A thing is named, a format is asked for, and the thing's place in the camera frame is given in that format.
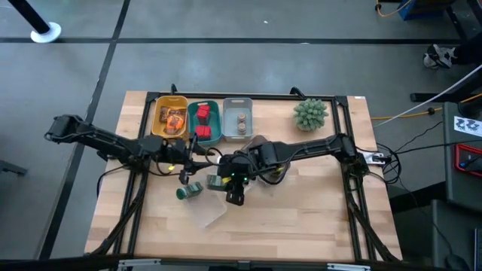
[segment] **teal bin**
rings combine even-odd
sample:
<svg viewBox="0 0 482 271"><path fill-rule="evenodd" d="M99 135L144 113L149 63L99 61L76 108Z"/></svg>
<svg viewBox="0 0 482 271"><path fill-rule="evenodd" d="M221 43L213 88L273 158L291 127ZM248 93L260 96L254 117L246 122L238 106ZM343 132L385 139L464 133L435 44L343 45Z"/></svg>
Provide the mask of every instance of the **teal bin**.
<svg viewBox="0 0 482 271"><path fill-rule="evenodd" d="M219 105L215 101L192 102L188 105L188 121L189 132L195 132L196 126L200 125L196 113L200 105L209 105L209 123L211 127L211 140L199 141L201 146L214 146L221 141L221 114L219 113Z"/></svg>

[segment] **blue container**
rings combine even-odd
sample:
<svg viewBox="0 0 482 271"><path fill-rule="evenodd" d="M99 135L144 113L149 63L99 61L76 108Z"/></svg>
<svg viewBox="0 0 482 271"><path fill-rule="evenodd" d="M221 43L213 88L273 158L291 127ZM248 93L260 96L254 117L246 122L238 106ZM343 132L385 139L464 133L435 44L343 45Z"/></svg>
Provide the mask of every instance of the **blue container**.
<svg viewBox="0 0 482 271"><path fill-rule="evenodd" d="M403 0L398 8L410 0ZM412 0L405 8L398 13L403 20L421 19L427 17L442 17L446 9L455 0Z"/></svg>
<svg viewBox="0 0 482 271"><path fill-rule="evenodd" d="M201 101L192 102L188 105L188 121L189 121L189 132L195 132L196 126L201 125L196 117L197 109L200 105L209 105L209 123L208 126L211 127L211 140L199 141L201 146L214 146L221 141L221 114L219 113L219 105L215 101Z"/></svg>

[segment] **gray floor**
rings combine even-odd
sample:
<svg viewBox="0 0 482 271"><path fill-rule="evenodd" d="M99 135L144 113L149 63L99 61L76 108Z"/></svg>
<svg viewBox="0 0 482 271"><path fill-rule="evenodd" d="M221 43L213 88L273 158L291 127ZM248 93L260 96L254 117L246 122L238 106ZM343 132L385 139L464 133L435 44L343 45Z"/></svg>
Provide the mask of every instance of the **gray floor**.
<svg viewBox="0 0 482 271"><path fill-rule="evenodd" d="M122 0L31 0L63 37L110 38ZM383 5L387 12L396 5ZM463 0L454 11L468 36L480 26ZM0 37L29 37L31 29L0 0ZM458 38L447 15L404 22L380 18L368 0L132 0L122 38ZM72 145L43 139L52 117L85 115L108 44L0 44L0 159L29 169L2 174L0 258L33 258L51 216ZM118 44L93 123L113 131L127 90L287 93L366 96L372 116L413 106L409 93L438 93L472 67L425 69L426 45L360 44ZM393 121L375 129L397 148L441 119L439 114ZM441 129L412 146L441 142ZM402 157L411 190L443 180L443 151ZM53 257L81 255L96 204L95 183L105 162L87 149L75 179ZM394 196L403 193L389 187Z"/></svg>

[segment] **red object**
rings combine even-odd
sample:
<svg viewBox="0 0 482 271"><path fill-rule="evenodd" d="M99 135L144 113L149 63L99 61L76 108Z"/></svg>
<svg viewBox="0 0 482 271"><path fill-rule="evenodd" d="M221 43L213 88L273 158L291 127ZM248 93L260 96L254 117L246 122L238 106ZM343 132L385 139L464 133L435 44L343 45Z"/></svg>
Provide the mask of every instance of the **red object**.
<svg viewBox="0 0 482 271"><path fill-rule="evenodd" d="M210 109L209 105L200 105L197 109L196 117L201 125L208 125Z"/></svg>
<svg viewBox="0 0 482 271"><path fill-rule="evenodd" d="M196 126L196 134L199 137L199 140L210 140L211 127L204 125Z"/></svg>
<svg viewBox="0 0 482 271"><path fill-rule="evenodd" d="M474 148L472 146L464 145L464 144L455 145L455 167L460 171L467 172L469 174L482 177L482 173L469 172L469 171L467 171L467 169L464 169L460 166L460 162L464 162L464 161L460 160L460 151L466 151L466 152L469 152L469 153L474 154L474 155L482 156L482 150L479 149L479 148Z"/></svg>

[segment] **yellow cable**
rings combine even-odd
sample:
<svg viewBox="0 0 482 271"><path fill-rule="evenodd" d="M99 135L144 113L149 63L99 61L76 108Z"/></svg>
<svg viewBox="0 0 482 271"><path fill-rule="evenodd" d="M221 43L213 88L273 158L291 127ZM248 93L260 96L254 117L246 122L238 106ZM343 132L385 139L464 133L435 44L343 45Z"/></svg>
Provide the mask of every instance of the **yellow cable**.
<svg viewBox="0 0 482 271"><path fill-rule="evenodd" d="M407 3L403 4L401 7L397 8L396 11L390 12L389 14L382 14L382 13L380 12L380 9L381 9L382 6L380 6L380 8L378 8L378 5L379 5L378 0L375 0L375 2L377 3L377 5L375 6L375 8L376 8L377 11L378 11L378 15L380 15L381 17L389 17L389 16L392 16L393 14L396 14L397 12L401 11L401 10L404 9L405 7L407 7L408 4L410 4L412 1L413 1L413 0L408 0Z"/></svg>
<svg viewBox="0 0 482 271"><path fill-rule="evenodd" d="M477 95L475 95L475 96L472 96L472 97L470 97L470 98L467 98L467 99L465 99L465 100L463 100L463 101L461 101L461 102L468 102L468 101L471 101L471 100L473 100L473 99L475 99L475 98L478 98L478 97L480 97L480 96L482 96L482 93L481 93L481 94L477 94Z"/></svg>
<svg viewBox="0 0 482 271"><path fill-rule="evenodd" d="M472 96L470 98L467 98L461 102L468 102L468 101L471 101L473 99L476 99L478 97L482 96L482 93L481 94L477 94L475 96ZM440 111L442 110L442 108L436 108L434 109L434 111ZM400 116L400 117L403 117L403 118L408 118L408 117L419 117L419 116L423 116L423 115L427 115L428 112L425 111L425 112L420 112L420 113L415 113L415 114L406 114L406 115L403 115L403 116ZM389 120L391 119L392 117L372 117L371 120Z"/></svg>

